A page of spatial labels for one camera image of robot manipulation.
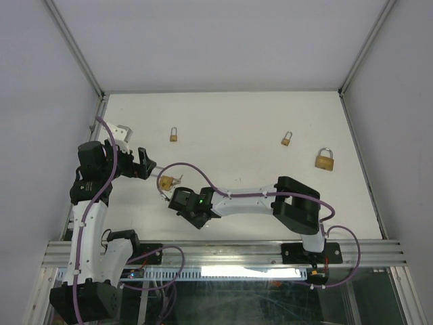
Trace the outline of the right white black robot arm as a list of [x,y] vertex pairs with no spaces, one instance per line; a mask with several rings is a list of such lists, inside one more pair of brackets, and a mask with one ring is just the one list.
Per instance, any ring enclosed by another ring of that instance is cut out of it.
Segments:
[[319,223],[320,193],[287,176],[280,176],[274,185],[257,189],[230,191],[207,187],[196,193],[180,187],[173,192],[168,207],[197,229],[214,218],[271,215],[301,236],[305,259],[318,262],[327,253]]

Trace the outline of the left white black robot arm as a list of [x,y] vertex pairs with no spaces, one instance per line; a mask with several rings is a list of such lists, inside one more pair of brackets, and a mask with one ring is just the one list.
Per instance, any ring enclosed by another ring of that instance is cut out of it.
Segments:
[[67,324],[115,318],[124,266],[141,257],[135,230],[112,232],[107,247],[101,245],[112,181],[120,176],[146,180],[156,167],[145,148],[138,149],[139,162],[135,162],[132,151],[121,146],[107,139],[78,147],[80,165],[70,189],[74,227],[68,268],[61,285],[49,295],[49,302]]

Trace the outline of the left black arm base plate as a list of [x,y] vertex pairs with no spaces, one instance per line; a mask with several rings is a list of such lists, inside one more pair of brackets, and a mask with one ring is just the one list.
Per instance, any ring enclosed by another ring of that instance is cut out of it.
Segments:
[[162,243],[141,243],[127,261],[127,265],[160,265],[163,254],[161,251],[156,252],[156,250],[162,247]]

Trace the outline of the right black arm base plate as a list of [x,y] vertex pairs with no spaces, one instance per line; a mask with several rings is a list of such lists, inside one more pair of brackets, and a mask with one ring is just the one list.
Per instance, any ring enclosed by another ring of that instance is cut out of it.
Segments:
[[304,250],[302,243],[283,243],[280,245],[283,264],[342,264],[340,245],[336,242],[326,242],[320,253]]

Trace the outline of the silver key set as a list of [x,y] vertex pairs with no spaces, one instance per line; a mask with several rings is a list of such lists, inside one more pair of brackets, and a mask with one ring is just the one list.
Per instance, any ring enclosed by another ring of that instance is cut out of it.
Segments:
[[182,178],[183,178],[183,175],[181,175],[179,178],[174,178],[174,179],[173,179],[173,185],[175,186],[175,185],[180,184]]

